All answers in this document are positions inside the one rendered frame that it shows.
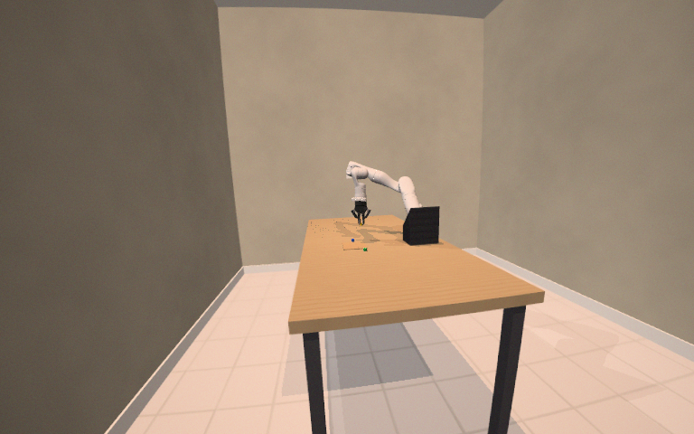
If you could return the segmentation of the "tan square mat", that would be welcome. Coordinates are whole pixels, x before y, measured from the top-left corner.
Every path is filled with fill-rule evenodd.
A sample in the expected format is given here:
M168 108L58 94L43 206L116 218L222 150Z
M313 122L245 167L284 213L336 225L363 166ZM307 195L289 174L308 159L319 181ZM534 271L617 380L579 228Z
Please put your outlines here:
M359 241L359 242L344 242L342 244L343 250L358 250L358 249L363 249L367 248L364 241Z

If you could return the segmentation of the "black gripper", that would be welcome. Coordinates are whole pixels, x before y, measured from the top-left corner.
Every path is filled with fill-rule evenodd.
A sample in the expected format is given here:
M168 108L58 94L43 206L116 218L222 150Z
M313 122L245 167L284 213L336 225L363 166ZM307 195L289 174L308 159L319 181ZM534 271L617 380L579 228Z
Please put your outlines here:
M362 206L357 206L357 205L362 205ZM356 215L355 211L358 213L358 216ZM364 213L367 211L366 216L364 216ZM358 219L358 224L360 225L361 223L361 215L362 215L362 225L365 223L364 219L368 217L370 214L370 210L367 208L367 201L355 201L355 207L352 210L352 214L355 218ZM356 216L355 216L356 215ZM359 218L360 215L360 218Z

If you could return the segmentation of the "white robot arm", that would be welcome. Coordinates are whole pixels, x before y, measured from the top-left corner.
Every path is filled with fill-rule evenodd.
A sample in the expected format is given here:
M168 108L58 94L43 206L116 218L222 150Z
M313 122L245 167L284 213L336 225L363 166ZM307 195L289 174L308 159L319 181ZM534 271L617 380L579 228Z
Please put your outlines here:
M409 177L403 176L397 182L390 178L384 172L369 168L364 165L360 165L355 162L350 162L348 164L346 174L351 176L354 181L355 197L352 197L352 201L367 201L366 185L364 183L359 183L358 179L366 179L367 177L369 177L369 179L373 183L384 185L401 193L401 197L405 205L407 214L410 208L422 207L417 200L415 187L413 185L412 180Z

